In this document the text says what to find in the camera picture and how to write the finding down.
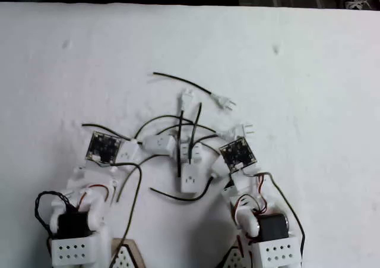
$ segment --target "wire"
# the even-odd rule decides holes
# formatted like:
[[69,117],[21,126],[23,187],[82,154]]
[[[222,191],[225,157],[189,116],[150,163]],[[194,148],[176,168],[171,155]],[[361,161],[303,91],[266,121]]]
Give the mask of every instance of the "wire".
[[108,131],[109,133],[112,133],[113,135],[116,135],[117,137],[120,137],[120,138],[122,138],[122,139],[125,139],[126,141],[131,141],[131,139],[130,139],[129,137],[124,136],[124,135],[122,135],[122,134],[120,134],[120,133],[117,133],[116,131],[111,130],[111,129],[108,128],[108,127],[104,127],[104,126],[102,126],[102,125],[100,125],[100,124],[82,124],[82,126],[83,126],[83,127],[99,127],[99,128],[101,128],[101,129],[103,129],[103,130]]
[[[182,126],[185,126],[185,125],[194,125],[194,123],[191,122],[191,123],[188,123],[188,124],[182,124]],[[165,132],[167,130],[171,130],[172,128],[176,128],[176,127],[178,127],[178,124],[171,125],[171,126],[169,126],[167,128],[164,128],[163,130],[159,131],[158,133],[156,133],[156,135],[159,135],[159,134],[161,134],[161,133],[163,133],[163,132]],[[205,127],[204,125],[201,125],[201,124],[198,124],[198,127],[204,128],[205,130],[210,130],[212,133],[215,132],[215,130],[213,130],[212,128]]]
[[198,89],[204,91],[206,94],[211,94],[211,92],[203,87],[201,87],[200,85],[198,84],[195,84],[194,82],[192,81],[189,81],[189,80],[186,80],[186,79],[183,79],[183,78],[179,78],[179,77],[176,77],[176,76],[172,76],[172,75],[168,75],[168,74],[164,74],[164,73],[159,73],[159,72],[153,72],[154,75],[160,75],[160,76],[164,76],[164,77],[168,77],[168,78],[172,78],[172,79],[175,79],[175,80],[178,80],[178,81],[182,81],[182,82],[185,82],[185,83],[188,83],[190,85],[193,85],[194,87],[197,87]]
[[84,192],[84,194],[82,195],[82,197],[81,197],[81,199],[79,200],[79,203],[78,203],[78,206],[77,206],[77,209],[79,210],[79,208],[80,208],[80,206],[81,206],[81,204],[82,204],[82,202],[83,202],[83,199],[84,199],[84,197],[87,195],[87,193],[86,192]]
[[215,148],[213,148],[213,147],[211,147],[210,145],[208,145],[208,144],[205,144],[205,143],[203,143],[203,142],[200,142],[203,146],[205,146],[205,147],[207,147],[207,148],[209,148],[209,149],[211,149],[213,152],[215,152],[216,153],[216,155],[220,155],[220,153],[219,153],[219,151],[218,150],[216,150]]
[[296,219],[297,221],[297,224],[299,226],[299,229],[301,230],[301,234],[302,234],[302,240],[301,240],[301,246],[300,246],[300,250],[301,250],[301,256],[303,256],[303,247],[305,246],[305,231],[303,230],[303,227],[302,227],[302,224],[301,224],[301,221],[299,220],[298,218],[298,215],[296,214],[295,210],[293,209],[292,205],[289,203],[289,201],[286,199],[284,193],[282,192],[282,190],[280,189],[280,187],[276,184],[276,182],[274,181],[273,179],[273,176],[271,173],[269,172],[261,172],[261,173],[257,173],[257,174],[254,174],[254,175],[250,175],[252,177],[255,177],[255,176],[263,176],[264,175],[266,176],[269,176],[269,178],[271,179],[271,182],[273,184],[273,186],[275,186],[275,188],[277,189],[277,191],[280,193],[280,195],[282,196],[282,198],[284,199],[285,203],[287,204],[287,206],[289,207],[289,209],[292,211],[292,214],[294,216],[294,218]]
[[119,250],[120,250],[121,246],[123,245],[123,243],[125,241],[126,235],[128,234],[129,228],[130,228],[131,223],[132,223],[132,217],[133,217],[133,212],[134,212],[135,205],[136,205],[137,195],[138,195],[138,192],[140,190],[141,180],[143,178],[143,172],[142,172],[141,167],[139,166],[139,164],[129,163],[129,162],[114,163],[114,164],[112,164],[112,166],[125,166],[125,165],[135,166],[138,169],[139,173],[140,173],[140,177],[138,179],[138,184],[137,184],[137,188],[136,188],[136,192],[135,192],[135,197],[133,199],[133,203],[132,203],[132,207],[131,207],[131,212],[129,214],[128,224],[126,226],[126,229],[125,229],[125,232],[123,234],[123,237],[121,238],[120,243],[119,243],[119,245],[118,245],[118,247],[117,247],[117,249],[115,251],[115,255],[113,256],[113,259],[112,259],[112,261],[111,261],[111,263],[109,265],[109,268],[112,268],[112,263],[117,258],[118,254],[119,254]]
[[177,133],[177,177],[181,177],[181,131],[182,131],[183,111],[179,115],[178,133]]
[[189,163],[191,163],[192,148],[194,146],[194,137],[195,137],[195,132],[197,130],[198,121],[200,120],[201,111],[202,111],[202,103],[199,103],[198,113],[197,113],[197,117],[195,118],[194,126],[192,127],[191,138],[190,138],[190,143],[189,143],[189,151],[188,151]]
[[198,197],[195,197],[195,198],[180,198],[180,197],[171,196],[169,194],[163,193],[163,192],[161,192],[159,190],[156,190],[154,188],[149,188],[149,189],[151,189],[152,191],[154,191],[156,193],[164,195],[166,197],[173,198],[173,199],[175,199],[177,201],[198,201],[198,200],[200,200],[206,194],[206,192],[207,192],[207,190],[208,190],[208,188],[209,188],[209,186],[210,186],[210,184],[211,184],[211,182],[212,182],[213,179],[214,179],[213,177],[210,177],[210,179],[208,179],[208,181],[206,183],[206,186],[205,186],[202,194],[200,194]]
[[49,237],[53,238],[53,232],[51,231],[50,226],[46,222],[43,221],[43,219],[40,217],[40,213],[38,211],[38,208],[40,206],[40,199],[41,199],[42,196],[45,196],[45,195],[53,195],[53,196],[59,197],[64,202],[64,204],[66,205],[66,212],[77,212],[78,210],[77,210],[76,207],[74,207],[70,203],[69,199],[65,195],[63,195],[62,193],[60,193],[60,192],[56,192],[56,191],[43,191],[43,192],[41,192],[41,193],[38,194],[38,196],[36,198],[36,201],[35,201],[35,205],[34,205],[34,216],[41,223],[41,225],[45,228],[45,230],[49,234]]
[[206,139],[214,138],[214,137],[218,137],[218,135],[212,134],[212,135],[203,136],[200,139],[196,140],[192,146],[194,147],[194,145],[196,145],[198,142],[201,142],[201,141],[206,140]]
[[89,188],[101,187],[101,188],[106,189],[106,190],[107,190],[107,195],[106,195],[106,197],[104,198],[104,202],[107,201],[108,196],[109,196],[109,190],[108,190],[108,187],[107,187],[107,186],[104,186],[104,185],[102,185],[102,184],[94,184],[94,185],[91,185],[91,186],[88,186],[88,187],[89,187]]
[[[156,154],[156,155],[152,155],[152,156],[149,156],[148,158],[145,158],[143,161],[141,161],[138,166],[141,166],[143,163],[145,163],[146,161],[152,159],[152,158],[155,158],[155,157],[160,157],[160,156],[169,156],[169,155],[160,155],[160,154]],[[132,175],[132,173],[137,169],[137,167],[135,167],[131,173],[128,174],[128,176],[125,178],[123,184],[121,185],[120,187],[120,191],[119,191],[119,194],[118,194],[118,197],[116,198],[116,202],[118,203],[119,200],[120,200],[120,197],[121,197],[121,194],[123,192],[123,189],[124,189],[124,186],[126,184],[126,182],[128,181],[129,177]]]
[[[155,117],[155,118],[152,118],[152,119],[148,120],[148,121],[147,121],[145,124],[143,124],[143,125],[140,127],[140,129],[137,131],[137,133],[135,134],[135,139],[138,137],[138,135],[141,133],[141,131],[143,130],[144,127],[146,127],[149,123],[151,123],[151,122],[153,122],[153,121],[155,121],[155,120],[157,120],[157,119],[161,119],[161,118],[176,118],[176,119],[179,119],[179,116],[176,116],[176,115],[160,115],[160,116],[157,116],[157,117]],[[191,124],[191,125],[194,124],[190,119],[183,118],[183,120],[189,122],[189,124]],[[177,124],[177,125],[174,125],[174,126],[172,126],[172,127],[165,128],[163,131],[161,131],[161,132],[159,132],[159,133],[157,133],[157,134],[161,134],[161,133],[163,133],[164,131],[169,130],[169,129],[171,129],[171,128],[175,128],[175,127],[177,127],[177,126],[178,126],[178,124]],[[199,127],[202,127],[202,128],[205,128],[206,130],[210,130],[210,131],[212,131],[212,132],[215,132],[215,130],[213,130],[213,129],[209,128],[209,127],[205,127],[204,125],[199,125]]]

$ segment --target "white table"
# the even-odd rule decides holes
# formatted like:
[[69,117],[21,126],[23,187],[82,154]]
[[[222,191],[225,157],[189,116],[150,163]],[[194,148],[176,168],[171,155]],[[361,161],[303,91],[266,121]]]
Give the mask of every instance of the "white table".
[[[152,71],[188,78],[238,104],[228,115],[196,90],[202,124],[254,124],[260,166],[303,222],[305,268],[378,265],[380,13],[0,4],[0,24],[1,267],[48,266],[34,199],[64,187],[83,161],[90,131],[81,122],[133,135],[145,120],[176,113],[186,85]],[[194,119],[195,111],[187,115]],[[220,196],[226,181],[184,205],[148,190],[176,192],[173,162],[152,160],[143,171],[128,236],[146,265],[213,267],[236,235]],[[137,175],[114,208],[116,237],[136,183]],[[45,218],[49,202],[42,201]]]

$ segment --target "white connector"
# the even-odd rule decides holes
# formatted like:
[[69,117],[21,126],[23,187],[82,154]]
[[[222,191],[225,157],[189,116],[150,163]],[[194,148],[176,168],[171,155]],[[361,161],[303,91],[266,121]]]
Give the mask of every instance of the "white connector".
[[196,164],[184,163],[180,176],[180,191],[182,193],[197,193],[199,189],[198,175]]
[[217,94],[211,93],[210,95],[221,107],[222,109],[229,109],[230,111],[236,106],[234,102],[232,102],[228,97],[219,96]]
[[142,141],[142,147],[152,154],[172,155],[176,140],[172,135],[151,135]]
[[[201,143],[197,143],[192,148],[191,162],[200,163],[200,161],[202,161],[202,156],[203,156],[203,146]],[[189,161],[189,141],[186,143],[180,144],[180,161],[183,163]]]
[[186,111],[194,99],[194,92],[190,89],[185,89],[180,96],[180,109]]
[[247,134],[254,133],[254,131],[251,130],[252,127],[252,124],[237,124],[227,131],[219,131],[216,132],[216,134],[226,141],[233,141],[239,137],[247,138]]

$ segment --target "black circuit board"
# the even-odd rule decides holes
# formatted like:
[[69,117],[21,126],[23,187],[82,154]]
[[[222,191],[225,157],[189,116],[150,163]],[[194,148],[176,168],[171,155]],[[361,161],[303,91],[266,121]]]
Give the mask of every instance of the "black circuit board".
[[219,148],[231,173],[257,162],[244,137]]
[[120,138],[94,131],[85,158],[100,163],[115,163],[121,144]]

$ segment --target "plastic part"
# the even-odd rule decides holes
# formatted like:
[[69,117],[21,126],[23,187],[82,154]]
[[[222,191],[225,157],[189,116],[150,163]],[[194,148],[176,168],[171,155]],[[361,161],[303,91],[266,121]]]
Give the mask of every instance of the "plastic part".
[[250,187],[250,180],[244,176],[243,171],[231,174],[232,181],[235,185],[236,191],[239,195],[245,193]]
[[[191,162],[200,163],[200,161],[202,161],[202,156],[203,156],[203,146],[201,143],[197,143],[192,148]],[[180,145],[180,161],[181,162],[189,161],[189,142],[181,143]]]
[[216,134],[226,141],[233,141],[238,139],[239,137],[247,138],[248,134],[254,133],[254,131],[252,131],[252,128],[252,124],[237,124],[227,131],[219,131],[216,132]]
[[152,154],[172,156],[176,146],[176,140],[172,135],[151,135],[144,139],[142,146],[145,151]]
[[83,238],[54,239],[52,241],[53,266],[96,263],[100,241],[99,234]]
[[244,259],[238,248],[232,248],[227,256],[226,262],[224,262],[223,268],[248,268],[247,264],[244,263]]
[[118,162],[133,162],[139,148],[136,139],[124,142],[119,150]]
[[180,109],[186,111],[189,109],[194,99],[194,92],[190,89],[185,89],[180,96]]
[[260,226],[257,218],[252,214],[251,206],[241,206],[237,208],[236,224],[247,232],[250,237],[257,237],[259,235]]
[[219,96],[217,94],[211,93],[211,97],[216,101],[216,103],[222,109],[229,109],[230,111],[236,106],[234,102],[232,102],[228,97]]
[[197,193],[198,184],[198,166],[195,164],[184,163],[182,165],[182,174],[180,176],[180,191],[182,193]]
[[272,268],[302,261],[298,239],[289,237],[252,244],[255,268]]
[[135,268],[132,255],[125,245],[121,246],[112,268]]
[[211,176],[214,178],[224,178],[230,173],[230,169],[224,161],[222,155],[216,159],[216,161],[211,165]]

